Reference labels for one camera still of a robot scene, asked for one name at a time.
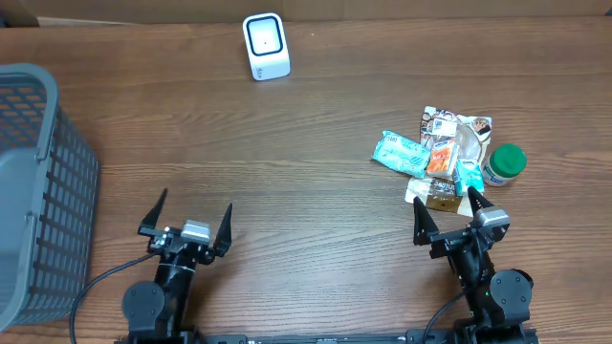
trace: orange label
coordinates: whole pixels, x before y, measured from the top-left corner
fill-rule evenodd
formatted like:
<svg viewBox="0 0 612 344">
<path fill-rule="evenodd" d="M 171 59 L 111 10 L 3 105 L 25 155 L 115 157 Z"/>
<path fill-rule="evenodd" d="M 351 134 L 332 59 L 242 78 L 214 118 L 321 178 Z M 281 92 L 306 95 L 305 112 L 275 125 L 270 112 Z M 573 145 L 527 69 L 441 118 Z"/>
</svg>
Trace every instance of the orange label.
<svg viewBox="0 0 612 344">
<path fill-rule="evenodd" d="M 431 160 L 427 166 L 427 173 L 447 172 L 454 146 L 454 140 L 445 140 L 435 143 L 431 149 Z"/>
</svg>

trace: gray plastic basket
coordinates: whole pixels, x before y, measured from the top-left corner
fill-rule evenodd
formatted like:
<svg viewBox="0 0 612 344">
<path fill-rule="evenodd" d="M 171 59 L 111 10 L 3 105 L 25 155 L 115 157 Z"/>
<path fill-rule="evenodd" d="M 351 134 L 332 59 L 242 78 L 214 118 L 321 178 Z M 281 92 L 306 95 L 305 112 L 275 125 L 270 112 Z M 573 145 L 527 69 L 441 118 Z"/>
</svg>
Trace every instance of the gray plastic basket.
<svg viewBox="0 0 612 344">
<path fill-rule="evenodd" d="M 0 66 L 0 331 L 69 312 L 89 274 L 99 172 L 51 74 Z"/>
</svg>

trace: blue wrapper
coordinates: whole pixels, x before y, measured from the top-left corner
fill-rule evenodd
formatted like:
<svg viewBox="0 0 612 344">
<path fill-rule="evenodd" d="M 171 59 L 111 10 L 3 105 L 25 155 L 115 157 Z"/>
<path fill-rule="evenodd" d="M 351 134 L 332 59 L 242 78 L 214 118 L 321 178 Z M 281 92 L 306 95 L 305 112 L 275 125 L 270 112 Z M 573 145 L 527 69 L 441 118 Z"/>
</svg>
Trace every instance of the blue wrapper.
<svg viewBox="0 0 612 344">
<path fill-rule="evenodd" d="M 382 140 L 376 145 L 372 159 L 394 171 L 423 178 L 430 155 L 431 152 L 421 144 L 393 132 L 383 131 Z"/>
<path fill-rule="evenodd" d="M 452 180 L 455 182 L 455 194 L 457 196 L 467 195 L 470 186 L 473 186 L 480 193 L 485 192 L 485 182 L 477 160 L 459 159 L 454 172 L 452 172 Z"/>
</svg>

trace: white device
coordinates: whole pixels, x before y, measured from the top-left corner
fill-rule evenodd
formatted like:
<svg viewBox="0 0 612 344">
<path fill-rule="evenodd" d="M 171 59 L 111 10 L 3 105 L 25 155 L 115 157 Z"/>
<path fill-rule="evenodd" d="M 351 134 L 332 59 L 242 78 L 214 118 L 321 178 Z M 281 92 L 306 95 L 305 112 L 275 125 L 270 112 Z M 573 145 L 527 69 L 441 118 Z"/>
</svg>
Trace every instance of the white device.
<svg viewBox="0 0 612 344">
<path fill-rule="evenodd" d="M 291 71 L 283 22 L 276 13 L 252 15 L 242 23 L 252 77 L 268 80 Z"/>
</svg>

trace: white label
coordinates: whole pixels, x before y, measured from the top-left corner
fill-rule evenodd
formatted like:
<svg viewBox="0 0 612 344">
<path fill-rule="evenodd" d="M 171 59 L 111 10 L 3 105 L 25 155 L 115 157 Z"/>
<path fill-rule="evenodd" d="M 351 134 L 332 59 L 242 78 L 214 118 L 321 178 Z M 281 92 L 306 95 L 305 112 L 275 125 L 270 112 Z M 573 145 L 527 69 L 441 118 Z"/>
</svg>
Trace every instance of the white label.
<svg viewBox="0 0 612 344">
<path fill-rule="evenodd" d="M 431 128 L 431 134 L 454 138 L 457 134 L 457 122 L 451 122 L 448 120 L 436 118 L 433 121 L 433 128 Z"/>
</svg>

